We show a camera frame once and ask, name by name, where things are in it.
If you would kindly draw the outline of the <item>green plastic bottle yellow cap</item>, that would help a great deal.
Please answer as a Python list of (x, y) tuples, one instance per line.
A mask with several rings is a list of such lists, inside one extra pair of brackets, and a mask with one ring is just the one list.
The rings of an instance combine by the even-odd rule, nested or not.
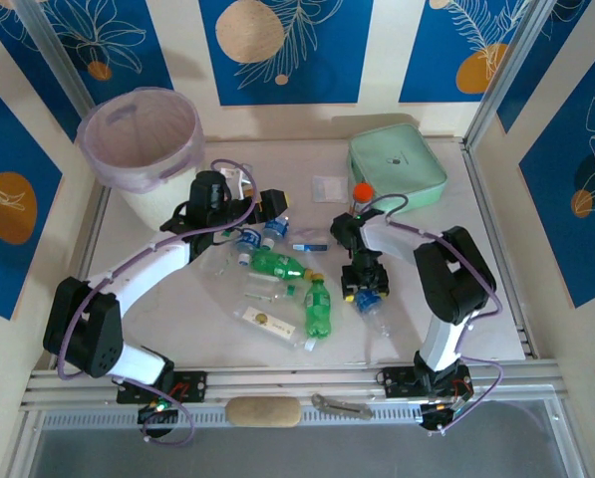
[(292, 256), (264, 249), (252, 256), (250, 267), (257, 273), (286, 281), (293, 279), (309, 281), (313, 275), (310, 268), (303, 266)]
[(314, 274), (311, 287), (305, 296), (305, 330), (309, 338), (325, 339), (330, 336), (332, 326), (331, 297), (324, 285), (324, 276)]

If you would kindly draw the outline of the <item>small blue carton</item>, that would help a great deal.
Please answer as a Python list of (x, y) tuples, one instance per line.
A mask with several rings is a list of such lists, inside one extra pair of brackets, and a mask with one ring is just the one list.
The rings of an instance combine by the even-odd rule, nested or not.
[(326, 252), (330, 234), (323, 228), (295, 228), (288, 233), (291, 249), (298, 252)]

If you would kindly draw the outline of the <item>clear crushed plastic bottle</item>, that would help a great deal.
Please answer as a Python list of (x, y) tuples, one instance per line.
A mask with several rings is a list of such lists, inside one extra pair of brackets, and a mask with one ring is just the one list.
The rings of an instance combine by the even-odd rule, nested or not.
[(236, 266), (234, 247), (229, 244), (212, 245), (196, 259), (196, 263), (203, 279), (216, 280), (225, 277)]

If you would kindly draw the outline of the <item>clear bottle green cap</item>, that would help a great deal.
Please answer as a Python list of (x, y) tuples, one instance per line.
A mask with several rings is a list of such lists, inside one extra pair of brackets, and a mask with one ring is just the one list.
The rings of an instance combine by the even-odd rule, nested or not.
[(292, 301), (301, 304), (306, 292), (302, 286), (284, 282), (251, 282), (244, 287), (244, 295), (266, 302)]

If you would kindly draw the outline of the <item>clear bottle white label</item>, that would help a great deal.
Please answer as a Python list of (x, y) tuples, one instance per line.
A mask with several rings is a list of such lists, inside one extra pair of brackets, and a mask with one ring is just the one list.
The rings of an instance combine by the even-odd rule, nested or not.
[(316, 339), (306, 336), (303, 327), (257, 307), (242, 304), (235, 309), (233, 316), (239, 322), (246, 323), (255, 330), (264, 332), (294, 348), (312, 352), (317, 344)]

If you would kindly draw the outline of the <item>small clear plastic bag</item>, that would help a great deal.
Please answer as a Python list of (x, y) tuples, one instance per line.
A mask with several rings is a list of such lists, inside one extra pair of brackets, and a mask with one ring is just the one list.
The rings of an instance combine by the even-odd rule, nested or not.
[(312, 200), (315, 203), (348, 202), (347, 176), (318, 176), (312, 178)]

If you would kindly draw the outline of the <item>orange capped pill bottle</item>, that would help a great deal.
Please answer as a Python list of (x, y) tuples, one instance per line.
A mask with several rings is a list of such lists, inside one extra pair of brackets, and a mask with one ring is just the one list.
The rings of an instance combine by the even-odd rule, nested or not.
[(357, 216), (360, 211), (373, 200), (374, 195), (374, 189), (369, 183), (357, 183), (352, 191), (352, 201), (349, 213), (352, 216)]

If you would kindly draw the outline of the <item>metal wrench tool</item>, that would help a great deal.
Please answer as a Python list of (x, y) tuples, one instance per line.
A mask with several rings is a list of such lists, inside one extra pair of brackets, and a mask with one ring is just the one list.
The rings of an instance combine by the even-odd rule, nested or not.
[(322, 413), (361, 420), (371, 420), (374, 417), (373, 411), (366, 404), (340, 401), (319, 393), (311, 396), (311, 403)]

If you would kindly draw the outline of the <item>mint green zip case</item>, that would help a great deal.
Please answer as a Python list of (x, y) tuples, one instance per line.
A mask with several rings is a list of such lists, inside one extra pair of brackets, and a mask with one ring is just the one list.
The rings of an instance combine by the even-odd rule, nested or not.
[(409, 202), (405, 212), (436, 203), (446, 187), (444, 167), (419, 130), (408, 123), (365, 131), (349, 140), (348, 164), (353, 181), (372, 186), (381, 200), (375, 207), (389, 212)]

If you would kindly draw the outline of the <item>beige oval pad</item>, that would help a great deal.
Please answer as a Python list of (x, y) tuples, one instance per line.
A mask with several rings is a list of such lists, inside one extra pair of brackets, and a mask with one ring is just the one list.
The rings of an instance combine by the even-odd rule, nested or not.
[(226, 420), (238, 427), (291, 428), (301, 421), (299, 400), (288, 396), (239, 396), (225, 406)]

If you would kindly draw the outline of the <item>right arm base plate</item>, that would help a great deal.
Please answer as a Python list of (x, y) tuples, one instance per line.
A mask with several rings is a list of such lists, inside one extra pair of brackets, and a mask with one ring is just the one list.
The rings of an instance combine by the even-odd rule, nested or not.
[(465, 379), (470, 376), (466, 365), (458, 363), (436, 372), (420, 366), (388, 366), (378, 374), (386, 398), (458, 398), (473, 397), (472, 386)]

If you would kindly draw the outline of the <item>aluminium front frame rail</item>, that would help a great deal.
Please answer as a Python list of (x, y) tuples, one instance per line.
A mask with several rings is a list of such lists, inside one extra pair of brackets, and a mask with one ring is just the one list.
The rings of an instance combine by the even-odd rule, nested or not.
[[(386, 403), (380, 369), (384, 365), (308, 367), (209, 368), (204, 405), (224, 405), (238, 396), (293, 396), (303, 405), (311, 396), (360, 403)], [(567, 386), (553, 360), (506, 361), (502, 382), (487, 397), (492, 400), (565, 399)], [(20, 408), (24, 411), (105, 408), (117, 404), (118, 387), (108, 378), (80, 377), (61, 380), (51, 370), (34, 371), (26, 385)]]

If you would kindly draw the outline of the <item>aluminium side rail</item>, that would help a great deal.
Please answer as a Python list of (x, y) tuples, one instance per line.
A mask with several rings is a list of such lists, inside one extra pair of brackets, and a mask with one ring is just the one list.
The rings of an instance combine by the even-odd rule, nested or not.
[(540, 353), (534, 343), (532, 330), (527, 322), (520, 302), (517, 283), (512, 275), (512, 268), (504, 250), (504, 241), (501, 230), (494, 216), (493, 204), (488, 194), (481, 172), (475, 160), (470, 147), (463, 140), (460, 143), (463, 161), (468, 173), (468, 177), (477, 201), (477, 205), (482, 217), (486, 234), (490, 243), (494, 261), (502, 283), (505, 297), (514, 319), (520, 342), (523, 346), (523, 353), (527, 359), (539, 359)]
[(44, 349), (57, 357), (58, 376), (101, 377), (118, 359), (122, 345), (119, 304), (102, 291), (104, 277), (90, 275), (91, 262), (110, 190), (95, 183), (76, 240), (76, 267), (54, 293), (43, 338)]

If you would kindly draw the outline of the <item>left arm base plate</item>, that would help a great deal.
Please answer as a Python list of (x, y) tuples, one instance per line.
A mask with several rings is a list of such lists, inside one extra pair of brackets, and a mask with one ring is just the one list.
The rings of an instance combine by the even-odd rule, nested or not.
[[(205, 371), (169, 371), (152, 387), (171, 396), (181, 403), (204, 402), (207, 390)], [(141, 386), (124, 382), (117, 392), (119, 404), (148, 404), (161, 399), (161, 396)]]

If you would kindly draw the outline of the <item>aluminium frame post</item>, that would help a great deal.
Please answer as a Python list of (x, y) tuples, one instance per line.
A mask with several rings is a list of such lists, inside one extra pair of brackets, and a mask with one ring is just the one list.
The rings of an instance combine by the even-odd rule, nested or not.
[(83, 119), (95, 106), (80, 74), (36, 0), (11, 0), (23, 26), (35, 43), (70, 103)]
[(499, 68), (462, 139), (466, 152), (473, 152), (494, 119), (498, 105), (512, 85), (555, 3), (556, 0), (530, 0), (527, 12), (517, 26)]

